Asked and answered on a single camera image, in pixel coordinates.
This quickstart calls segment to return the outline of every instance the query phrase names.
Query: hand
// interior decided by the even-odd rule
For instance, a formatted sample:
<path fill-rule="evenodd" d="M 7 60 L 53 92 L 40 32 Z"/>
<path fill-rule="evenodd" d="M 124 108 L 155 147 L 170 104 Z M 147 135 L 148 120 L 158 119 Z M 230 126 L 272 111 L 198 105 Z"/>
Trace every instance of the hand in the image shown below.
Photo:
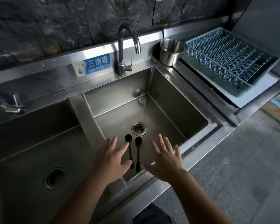
<path fill-rule="evenodd" d="M 127 150 L 129 143 L 121 147 L 119 151 L 114 151 L 117 137 L 115 136 L 112 141 L 107 138 L 101 149 L 97 151 L 94 161 L 95 173 L 101 175 L 104 182 L 109 184 L 121 178 L 124 173 L 130 168 L 132 161 L 128 160 L 123 165 L 120 164 L 123 153 Z"/>
<path fill-rule="evenodd" d="M 175 153 L 167 137 L 158 134 L 159 146 L 150 140 L 156 157 L 155 165 L 143 164 L 143 168 L 158 179 L 172 184 L 181 171 L 186 171 L 182 164 L 179 147 L 175 145 Z"/>

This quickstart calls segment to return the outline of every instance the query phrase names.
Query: faucet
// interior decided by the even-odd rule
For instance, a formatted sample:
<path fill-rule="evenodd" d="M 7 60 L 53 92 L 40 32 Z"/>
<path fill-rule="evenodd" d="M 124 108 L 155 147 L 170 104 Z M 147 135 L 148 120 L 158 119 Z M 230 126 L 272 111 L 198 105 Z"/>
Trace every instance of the faucet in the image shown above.
<path fill-rule="evenodd" d="M 26 111 L 22 108 L 22 105 L 18 105 L 15 95 L 13 96 L 13 99 L 15 101 L 15 104 L 9 105 L 6 101 L 4 101 L 3 97 L 0 95 L 0 111 L 10 114 L 24 114 Z"/>
<path fill-rule="evenodd" d="M 137 33 L 130 25 L 124 23 L 119 27 L 118 30 L 118 75 L 123 76 L 126 71 L 132 71 L 132 60 L 131 65 L 125 65 L 123 63 L 123 32 L 124 30 L 128 30 L 129 33 L 132 35 L 134 45 L 135 45 L 135 52 L 136 54 L 141 53 L 141 46 L 139 42 L 139 38 Z"/>

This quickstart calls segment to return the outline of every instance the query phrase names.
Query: sticker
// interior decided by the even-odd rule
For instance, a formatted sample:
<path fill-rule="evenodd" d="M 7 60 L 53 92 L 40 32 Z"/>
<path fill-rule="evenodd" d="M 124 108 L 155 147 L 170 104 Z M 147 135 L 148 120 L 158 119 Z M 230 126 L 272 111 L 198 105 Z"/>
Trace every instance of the sticker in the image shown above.
<path fill-rule="evenodd" d="M 73 63 L 72 66 L 78 77 L 91 74 L 96 71 L 101 71 L 111 66 L 110 54 L 96 56 L 88 60 Z"/>

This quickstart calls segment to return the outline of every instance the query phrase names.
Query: stainless steel pot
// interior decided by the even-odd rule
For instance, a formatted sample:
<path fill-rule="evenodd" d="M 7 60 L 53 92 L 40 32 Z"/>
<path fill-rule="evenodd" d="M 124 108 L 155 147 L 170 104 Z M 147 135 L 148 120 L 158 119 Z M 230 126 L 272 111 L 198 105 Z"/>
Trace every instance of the stainless steel pot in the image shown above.
<path fill-rule="evenodd" d="M 173 66 L 184 51 L 184 44 L 174 39 L 165 39 L 160 42 L 160 62 L 166 66 Z"/>

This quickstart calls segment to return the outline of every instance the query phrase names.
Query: black spoon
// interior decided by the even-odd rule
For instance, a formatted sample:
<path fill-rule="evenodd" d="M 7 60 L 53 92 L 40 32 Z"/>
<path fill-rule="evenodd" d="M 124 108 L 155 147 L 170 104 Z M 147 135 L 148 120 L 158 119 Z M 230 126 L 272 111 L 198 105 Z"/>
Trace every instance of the black spoon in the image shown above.
<path fill-rule="evenodd" d="M 142 143 L 142 138 L 141 137 L 136 137 L 135 139 L 138 151 L 137 151 L 137 163 L 136 163 L 136 172 L 140 172 L 140 161 L 139 161 L 139 150 L 140 150 L 140 145 Z"/>
<path fill-rule="evenodd" d="M 132 136 L 130 134 L 127 134 L 125 136 L 125 141 L 130 143 L 129 144 L 129 153 L 130 153 L 130 160 L 132 161 L 132 164 L 131 164 L 130 168 L 134 169 L 134 161 L 133 161 L 133 158 L 132 158 L 132 151 L 131 151 Z"/>

